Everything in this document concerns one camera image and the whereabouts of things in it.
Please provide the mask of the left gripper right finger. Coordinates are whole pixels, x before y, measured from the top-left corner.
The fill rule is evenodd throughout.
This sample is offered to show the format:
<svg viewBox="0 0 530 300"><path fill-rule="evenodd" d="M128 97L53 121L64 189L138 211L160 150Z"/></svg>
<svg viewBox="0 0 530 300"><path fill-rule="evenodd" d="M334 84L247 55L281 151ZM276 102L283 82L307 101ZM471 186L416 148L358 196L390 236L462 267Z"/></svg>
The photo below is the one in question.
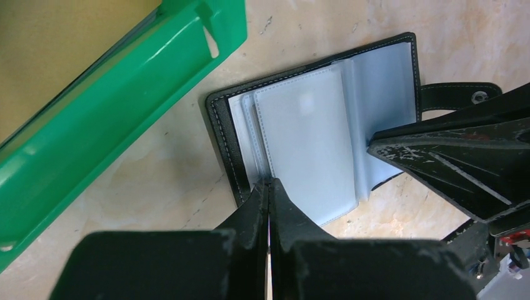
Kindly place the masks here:
<svg viewBox="0 0 530 300"><path fill-rule="evenodd" d="M278 178L269 184L272 298L302 299L311 263L301 246L336 238L312 221L290 199Z"/></svg>

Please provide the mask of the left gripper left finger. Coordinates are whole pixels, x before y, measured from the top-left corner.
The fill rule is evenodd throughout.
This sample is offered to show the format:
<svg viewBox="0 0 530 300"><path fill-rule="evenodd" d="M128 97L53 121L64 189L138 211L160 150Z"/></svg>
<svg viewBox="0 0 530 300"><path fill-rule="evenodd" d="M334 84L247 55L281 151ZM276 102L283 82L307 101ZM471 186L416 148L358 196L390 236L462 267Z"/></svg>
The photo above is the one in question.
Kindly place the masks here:
<svg viewBox="0 0 530 300"><path fill-rule="evenodd" d="M235 233L228 277L228 299L266 299L268 282L268 182L258 181L250 196L218 229Z"/></svg>

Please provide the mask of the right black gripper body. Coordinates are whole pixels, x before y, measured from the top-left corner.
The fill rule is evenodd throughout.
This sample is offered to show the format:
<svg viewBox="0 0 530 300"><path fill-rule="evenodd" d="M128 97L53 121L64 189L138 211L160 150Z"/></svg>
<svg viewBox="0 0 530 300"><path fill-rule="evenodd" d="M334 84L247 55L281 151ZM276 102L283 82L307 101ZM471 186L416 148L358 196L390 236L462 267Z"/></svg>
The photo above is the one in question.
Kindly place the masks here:
<svg viewBox="0 0 530 300"><path fill-rule="evenodd" d="M489 223L469 219L443 241L464 264L475 290L503 271L520 278L529 269L529 207Z"/></svg>

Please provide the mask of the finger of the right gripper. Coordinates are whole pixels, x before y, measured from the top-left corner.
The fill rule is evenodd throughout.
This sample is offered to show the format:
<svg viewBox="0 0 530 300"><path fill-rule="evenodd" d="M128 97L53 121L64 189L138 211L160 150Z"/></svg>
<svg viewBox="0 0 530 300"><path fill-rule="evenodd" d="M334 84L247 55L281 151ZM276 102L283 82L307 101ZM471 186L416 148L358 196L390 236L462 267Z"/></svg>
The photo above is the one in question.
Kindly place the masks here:
<svg viewBox="0 0 530 300"><path fill-rule="evenodd" d="M529 118L432 119L379 131L368 153L490 223L529 206Z"/></svg>
<svg viewBox="0 0 530 300"><path fill-rule="evenodd" d="M439 130L463 128L470 125L492 124L507 120L511 114L529 112L529 84L502 93L499 86L489 82L447 82L420 87L420 112L450 110L449 114L379 131L373 141Z"/></svg>

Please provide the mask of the black card holder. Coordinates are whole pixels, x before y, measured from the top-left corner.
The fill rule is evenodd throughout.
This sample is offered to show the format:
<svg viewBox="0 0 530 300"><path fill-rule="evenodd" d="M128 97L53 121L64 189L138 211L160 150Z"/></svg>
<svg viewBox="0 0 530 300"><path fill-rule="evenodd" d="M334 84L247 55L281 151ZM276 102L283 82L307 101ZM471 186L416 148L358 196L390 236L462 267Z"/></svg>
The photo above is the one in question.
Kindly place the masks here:
<svg viewBox="0 0 530 300"><path fill-rule="evenodd" d="M416 37L405 32L213 92L205 107L235 203L258 181L278 178L323 225L399 175L368 153L374 133L501 93L490 82L421 85Z"/></svg>

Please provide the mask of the green plastic bin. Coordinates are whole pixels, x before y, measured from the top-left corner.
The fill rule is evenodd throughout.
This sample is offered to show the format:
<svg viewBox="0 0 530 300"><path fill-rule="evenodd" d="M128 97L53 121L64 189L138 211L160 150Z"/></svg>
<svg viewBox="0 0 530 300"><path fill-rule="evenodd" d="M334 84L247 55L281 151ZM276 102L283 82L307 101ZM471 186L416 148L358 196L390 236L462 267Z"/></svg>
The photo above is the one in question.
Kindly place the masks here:
<svg viewBox="0 0 530 300"><path fill-rule="evenodd" d="M1 269L247 38L244 1L163 1L1 143Z"/></svg>

